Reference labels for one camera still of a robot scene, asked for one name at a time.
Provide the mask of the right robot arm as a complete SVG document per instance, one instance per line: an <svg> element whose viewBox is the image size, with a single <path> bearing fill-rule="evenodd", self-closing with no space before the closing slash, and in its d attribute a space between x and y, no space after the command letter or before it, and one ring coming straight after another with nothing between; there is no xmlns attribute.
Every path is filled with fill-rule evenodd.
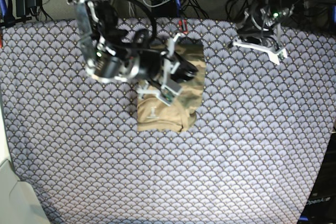
<svg viewBox="0 0 336 224"><path fill-rule="evenodd" d="M157 36L155 18L141 2L125 1L138 6L152 28L136 31L131 42L123 41L128 31L118 28L111 0L67 0L76 10L86 72L101 83L137 80L139 98L152 95L170 106L182 93L182 84L193 80L198 69L176 52L182 33L169 38L161 50L151 48Z"/></svg>

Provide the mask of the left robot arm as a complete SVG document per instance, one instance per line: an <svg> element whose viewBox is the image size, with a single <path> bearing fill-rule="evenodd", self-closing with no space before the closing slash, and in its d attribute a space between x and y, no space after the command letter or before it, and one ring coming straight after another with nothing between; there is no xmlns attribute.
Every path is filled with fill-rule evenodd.
<svg viewBox="0 0 336 224"><path fill-rule="evenodd" d="M237 38L230 47L241 47L267 54L268 59L280 64L288 58L280 44L281 24L292 14L299 0L252 0L244 10L244 18L237 24Z"/></svg>

